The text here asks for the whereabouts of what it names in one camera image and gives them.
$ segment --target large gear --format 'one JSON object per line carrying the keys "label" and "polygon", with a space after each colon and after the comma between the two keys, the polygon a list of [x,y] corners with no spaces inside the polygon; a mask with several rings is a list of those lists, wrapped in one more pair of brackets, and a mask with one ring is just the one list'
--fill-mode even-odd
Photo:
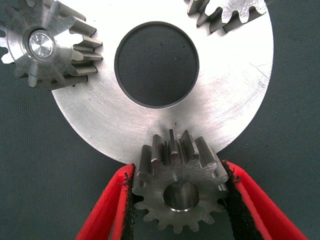
{"label": "large gear", "polygon": [[15,63],[18,78],[28,76],[30,87],[54,90],[86,82],[97,72],[92,61],[102,43],[91,36],[96,29],[80,13],[53,0],[19,0],[19,9],[5,4],[9,22],[0,22],[8,53],[4,64]]}
{"label": "large gear", "polygon": [[197,26],[210,22],[210,32],[220,28],[226,32],[250,22],[262,15],[268,9],[269,0],[190,0],[188,14],[200,13]]}
{"label": "large gear", "polygon": [[193,141],[185,131],[176,139],[173,130],[169,135],[169,141],[154,135],[152,147],[142,147],[132,192],[144,200],[134,206],[147,209],[143,220],[157,219],[159,230],[173,225],[176,234],[184,226],[196,232],[199,221],[215,222],[211,212],[225,211],[218,200],[229,195],[228,174],[203,137]]}

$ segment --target red plastic jaw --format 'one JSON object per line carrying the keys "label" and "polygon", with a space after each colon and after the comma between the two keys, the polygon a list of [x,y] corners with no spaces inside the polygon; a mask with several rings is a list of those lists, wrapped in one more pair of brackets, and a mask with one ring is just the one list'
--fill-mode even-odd
{"label": "red plastic jaw", "polygon": [[278,206],[239,166],[222,161],[233,173],[233,183],[251,213],[255,227],[265,240],[307,240]]}
{"label": "red plastic jaw", "polygon": [[122,238],[129,201],[128,193],[134,172],[135,166],[129,164],[115,173],[76,240],[120,240]]}
{"label": "red plastic jaw", "polygon": [[[231,162],[222,162],[225,168],[229,168],[227,171],[231,174],[233,184],[240,193],[239,198],[249,210],[254,221],[253,226],[264,240],[307,240],[306,236],[242,168]],[[131,207],[129,193],[131,192],[134,171],[135,166],[129,164],[115,173],[85,221],[76,240],[123,239],[125,220],[130,217],[126,214],[128,207]]]}

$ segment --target metal ring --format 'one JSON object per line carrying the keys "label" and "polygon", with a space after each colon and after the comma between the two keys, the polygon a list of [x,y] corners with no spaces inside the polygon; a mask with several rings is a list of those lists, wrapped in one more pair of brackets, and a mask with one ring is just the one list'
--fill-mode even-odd
{"label": "metal ring", "polygon": [[[84,1],[62,0],[87,16],[97,28],[103,61],[87,83],[53,91],[62,113],[91,146],[122,163],[137,163],[141,146],[153,135],[168,137],[189,130],[203,136],[216,152],[229,145],[258,111],[269,84],[273,65],[273,32],[268,13],[228,34],[210,34],[197,28],[199,15],[187,15],[183,0],[107,0],[103,7],[88,8]],[[98,6],[99,0],[91,0]],[[115,55],[123,38],[148,22],[165,22],[185,32],[199,56],[198,79],[181,101],[163,108],[142,106],[129,98],[115,74]]]}

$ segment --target center hole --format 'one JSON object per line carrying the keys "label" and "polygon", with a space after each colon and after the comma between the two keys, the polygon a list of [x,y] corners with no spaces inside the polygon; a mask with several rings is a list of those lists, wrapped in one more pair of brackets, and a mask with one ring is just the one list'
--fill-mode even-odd
{"label": "center hole", "polygon": [[134,28],[115,56],[115,73],[122,90],[150,108],[181,101],[194,86],[198,71],[198,53],[191,39],[165,22]]}
{"label": "center hole", "polygon": [[164,203],[175,212],[187,212],[199,202],[198,188],[187,181],[170,184],[163,193]]}

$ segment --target red clamp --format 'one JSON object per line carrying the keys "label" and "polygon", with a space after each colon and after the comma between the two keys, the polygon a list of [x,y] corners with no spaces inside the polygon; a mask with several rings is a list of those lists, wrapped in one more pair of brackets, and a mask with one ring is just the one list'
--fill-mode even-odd
{"label": "red clamp", "polygon": [[115,173],[76,240],[107,240],[111,231],[112,240],[122,239],[134,172],[135,166],[129,164]]}
{"label": "red clamp", "polygon": [[[229,173],[230,199],[227,207],[233,234],[237,240],[307,240],[304,234],[286,217],[257,183],[239,166],[222,161]],[[105,188],[94,209],[84,223],[76,240],[106,240],[112,232],[112,240],[133,239],[134,220],[132,212],[131,182],[135,166],[126,165],[119,169]],[[242,211],[248,212],[244,219]],[[254,229],[243,230],[242,226]]]}

